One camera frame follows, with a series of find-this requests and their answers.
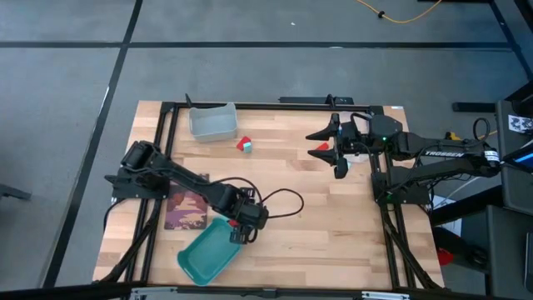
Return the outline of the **canyon print mat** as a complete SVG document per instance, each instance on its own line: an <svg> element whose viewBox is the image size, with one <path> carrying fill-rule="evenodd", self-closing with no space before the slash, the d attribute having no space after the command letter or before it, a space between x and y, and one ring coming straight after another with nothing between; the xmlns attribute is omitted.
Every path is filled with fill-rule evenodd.
<svg viewBox="0 0 533 300"><path fill-rule="evenodd" d="M166 230L203 230L207 227L207 204L202 197L172 182L166 204Z"/></svg>

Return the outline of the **black equipment cart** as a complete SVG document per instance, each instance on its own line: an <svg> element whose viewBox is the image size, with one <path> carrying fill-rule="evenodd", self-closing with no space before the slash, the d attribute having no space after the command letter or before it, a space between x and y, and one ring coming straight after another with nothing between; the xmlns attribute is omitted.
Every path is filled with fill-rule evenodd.
<svg viewBox="0 0 533 300"><path fill-rule="evenodd" d="M502 156L531 146L533 134L510 129L510 118L526 117L533 125L533 80L496 104ZM495 298L533 300L533 173L505 164L501 170L503 204L486 209L490 293Z"/></svg>

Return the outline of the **grey stand foot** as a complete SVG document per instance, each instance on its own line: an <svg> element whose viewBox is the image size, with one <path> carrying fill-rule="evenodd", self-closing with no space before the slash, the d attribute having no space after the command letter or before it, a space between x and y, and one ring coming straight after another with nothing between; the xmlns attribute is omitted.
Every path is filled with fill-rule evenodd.
<svg viewBox="0 0 533 300"><path fill-rule="evenodd" d="M24 192L23 190L1 184L0 183L0 198L17 198L20 200L29 200L32 194Z"/></svg>

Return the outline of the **silver metal bracket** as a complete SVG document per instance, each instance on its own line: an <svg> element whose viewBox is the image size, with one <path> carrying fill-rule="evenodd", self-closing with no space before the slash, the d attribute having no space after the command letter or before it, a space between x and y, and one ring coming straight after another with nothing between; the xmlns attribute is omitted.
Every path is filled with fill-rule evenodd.
<svg viewBox="0 0 533 300"><path fill-rule="evenodd" d="M397 292L362 291L363 300L411 300L409 294Z"/></svg>
<svg viewBox="0 0 533 300"><path fill-rule="evenodd" d="M147 300L149 296L177 293L177 287L136 287L131 290L128 300Z"/></svg>

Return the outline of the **grey plastic bin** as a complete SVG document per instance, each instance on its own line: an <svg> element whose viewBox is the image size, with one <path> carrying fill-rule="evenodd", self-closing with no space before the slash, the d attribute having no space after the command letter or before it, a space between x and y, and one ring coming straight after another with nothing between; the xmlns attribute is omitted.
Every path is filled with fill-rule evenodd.
<svg viewBox="0 0 533 300"><path fill-rule="evenodd" d="M237 108L232 102L220 107L193 107L189 111L191 135L200 143L233 139L237 128Z"/></svg>

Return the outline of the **black stand foot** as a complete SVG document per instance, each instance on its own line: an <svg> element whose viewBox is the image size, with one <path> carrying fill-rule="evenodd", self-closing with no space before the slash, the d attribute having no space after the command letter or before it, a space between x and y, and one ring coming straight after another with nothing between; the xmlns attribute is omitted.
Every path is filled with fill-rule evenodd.
<svg viewBox="0 0 533 300"><path fill-rule="evenodd" d="M454 102L451 108L457 113L494 113L496 105L490 102Z"/></svg>

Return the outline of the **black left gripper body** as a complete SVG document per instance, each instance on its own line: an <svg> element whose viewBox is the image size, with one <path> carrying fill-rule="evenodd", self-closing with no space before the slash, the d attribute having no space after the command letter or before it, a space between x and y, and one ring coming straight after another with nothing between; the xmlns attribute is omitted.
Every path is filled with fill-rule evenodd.
<svg viewBox="0 0 533 300"><path fill-rule="evenodd" d="M255 229L262 230L269 217L268 209L262 204L241 200L234 205L232 209L232 219L239 224L251 226Z"/></svg>

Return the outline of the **teal plastic tray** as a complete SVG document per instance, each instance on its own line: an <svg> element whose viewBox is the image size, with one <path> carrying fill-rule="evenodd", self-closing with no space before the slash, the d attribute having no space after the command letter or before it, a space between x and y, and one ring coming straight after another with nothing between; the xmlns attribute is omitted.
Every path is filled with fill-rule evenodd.
<svg viewBox="0 0 533 300"><path fill-rule="evenodd" d="M211 283L237 256L242 246L230 241L233 227L216 217L186 248L177 263L197 286Z"/></svg>

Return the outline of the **black mounting bar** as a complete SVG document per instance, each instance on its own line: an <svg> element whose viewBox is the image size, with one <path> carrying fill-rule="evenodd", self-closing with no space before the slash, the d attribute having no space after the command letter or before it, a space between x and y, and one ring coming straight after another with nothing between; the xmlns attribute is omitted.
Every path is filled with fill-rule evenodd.
<svg viewBox="0 0 533 300"><path fill-rule="evenodd" d="M278 102L285 104L325 104L328 106L355 104L352 97L338 97L331 94L324 97L279 97Z"/></svg>

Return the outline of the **white tag marker sheet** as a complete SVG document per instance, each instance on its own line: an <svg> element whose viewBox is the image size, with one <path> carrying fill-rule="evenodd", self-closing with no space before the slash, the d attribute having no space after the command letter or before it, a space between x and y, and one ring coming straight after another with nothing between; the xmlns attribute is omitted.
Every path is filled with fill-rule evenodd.
<svg viewBox="0 0 533 300"><path fill-rule="evenodd" d="M533 118L509 115L508 128L516 133L533 133Z"/></svg>

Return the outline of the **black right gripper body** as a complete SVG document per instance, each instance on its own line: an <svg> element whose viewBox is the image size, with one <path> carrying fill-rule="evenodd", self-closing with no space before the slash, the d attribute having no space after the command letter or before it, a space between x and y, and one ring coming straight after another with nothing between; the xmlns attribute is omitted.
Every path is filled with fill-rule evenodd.
<svg viewBox="0 0 533 300"><path fill-rule="evenodd" d="M403 124L393 117L386 115L375 115L368 120L368 132L361 133L354 122L341 123L340 115L333 113L331 121L339 123L342 127L341 135L333 137L333 148L338 153L339 158L345 154L371 154L380 153L385 149L385 145L398 133L403 131Z"/></svg>

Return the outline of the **red round object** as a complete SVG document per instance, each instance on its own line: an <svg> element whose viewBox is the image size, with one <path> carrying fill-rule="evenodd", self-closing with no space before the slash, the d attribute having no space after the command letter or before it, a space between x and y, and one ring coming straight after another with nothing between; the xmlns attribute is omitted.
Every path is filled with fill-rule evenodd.
<svg viewBox="0 0 533 300"><path fill-rule="evenodd" d="M455 260L455 254L447 249L439 247L437 249L437 257L441 266L446 266L453 263Z"/></svg>

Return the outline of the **tablet with blue screen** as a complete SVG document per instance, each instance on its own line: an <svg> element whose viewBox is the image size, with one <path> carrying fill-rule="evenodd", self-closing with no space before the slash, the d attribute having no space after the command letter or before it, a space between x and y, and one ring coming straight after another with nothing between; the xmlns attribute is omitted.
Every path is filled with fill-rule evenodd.
<svg viewBox="0 0 533 300"><path fill-rule="evenodd" d="M527 173L533 173L533 143L507 154L503 162Z"/></svg>

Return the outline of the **black crossbeam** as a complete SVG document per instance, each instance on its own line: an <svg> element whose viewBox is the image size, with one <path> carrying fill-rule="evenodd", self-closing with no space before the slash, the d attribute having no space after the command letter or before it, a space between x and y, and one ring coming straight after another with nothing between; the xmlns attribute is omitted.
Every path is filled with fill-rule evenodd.
<svg viewBox="0 0 533 300"><path fill-rule="evenodd" d="M363 289L308 289L280 287L199 287L189 285L164 286L146 285L144 282L97 282L87 285L66 287L42 287L0 292L0 300L110 300L130 296L133 288L177 287L174 294L207 294L253 296L264 299L279 297L333 297L361 298L362 291L409 294L411 300L520 300L509 297L482 296L451 292L445 289L427 290L411 287L398 287L390 291Z"/></svg>

